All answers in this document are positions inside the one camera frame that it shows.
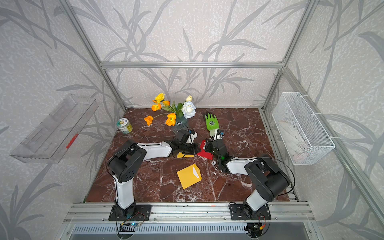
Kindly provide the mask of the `red envelope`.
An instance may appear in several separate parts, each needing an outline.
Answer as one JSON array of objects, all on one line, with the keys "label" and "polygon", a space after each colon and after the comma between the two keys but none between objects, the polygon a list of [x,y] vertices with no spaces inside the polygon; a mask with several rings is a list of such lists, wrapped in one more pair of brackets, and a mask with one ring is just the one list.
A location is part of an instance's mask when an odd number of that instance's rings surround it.
[{"label": "red envelope", "polygon": [[196,155],[200,156],[202,158],[205,158],[207,160],[213,160],[213,154],[209,153],[209,152],[206,152],[205,148],[206,148],[206,140],[203,140],[201,145],[200,145],[200,150],[201,151],[199,153],[197,153]]}]

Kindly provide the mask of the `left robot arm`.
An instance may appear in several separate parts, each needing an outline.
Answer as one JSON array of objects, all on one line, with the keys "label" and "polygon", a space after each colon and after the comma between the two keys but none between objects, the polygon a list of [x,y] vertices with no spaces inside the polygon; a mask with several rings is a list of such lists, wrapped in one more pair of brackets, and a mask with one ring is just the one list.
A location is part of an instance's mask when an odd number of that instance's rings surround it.
[{"label": "left robot arm", "polygon": [[160,143],[136,143],[127,140],[109,159],[107,170],[112,175],[116,185],[115,203],[122,211],[135,208],[133,178],[145,160],[175,157],[177,154],[195,155],[201,151],[194,143],[198,133],[194,130],[181,129],[169,141]]}]

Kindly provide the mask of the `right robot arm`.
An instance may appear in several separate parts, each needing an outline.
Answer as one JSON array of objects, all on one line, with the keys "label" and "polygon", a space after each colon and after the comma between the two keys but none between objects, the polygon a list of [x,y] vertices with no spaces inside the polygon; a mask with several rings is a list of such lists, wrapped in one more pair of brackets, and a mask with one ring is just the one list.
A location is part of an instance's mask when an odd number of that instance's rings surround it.
[{"label": "right robot arm", "polygon": [[243,201],[244,211],[250,218],[267,207],[290,184],[289,177],[268,156],[239,158],[229,155],[222,139],[206,140],[205,151],[213,154],[223,173],[248,176],[255,190]]}]

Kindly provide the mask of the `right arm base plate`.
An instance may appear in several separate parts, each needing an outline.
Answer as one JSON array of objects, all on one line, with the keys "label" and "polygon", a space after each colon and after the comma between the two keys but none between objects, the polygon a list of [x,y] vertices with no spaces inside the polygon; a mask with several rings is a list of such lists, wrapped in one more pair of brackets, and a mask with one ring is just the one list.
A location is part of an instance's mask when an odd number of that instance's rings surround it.
[{"label": "right arm base plate", "polygon": [[268,204],[263,205],[258,210],[253,210],[247,204],[236,204],[234,202],[229,202],[228,207],[231,214],[231,220],[233,221],[272,219]]}]

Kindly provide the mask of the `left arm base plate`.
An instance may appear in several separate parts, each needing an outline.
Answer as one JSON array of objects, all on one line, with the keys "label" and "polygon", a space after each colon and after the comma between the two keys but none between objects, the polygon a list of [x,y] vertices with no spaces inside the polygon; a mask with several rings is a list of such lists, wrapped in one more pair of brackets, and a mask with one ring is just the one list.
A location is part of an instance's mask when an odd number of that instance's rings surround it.
[{"label": "left arm base plate", "polygon": [[151,205],[136,205],[132,204],[126,210],[122,209],[118,205],[114,205],[110,212],[108,220],[110,222],[122,222],[122,221],[148,221],[151,214]]}]

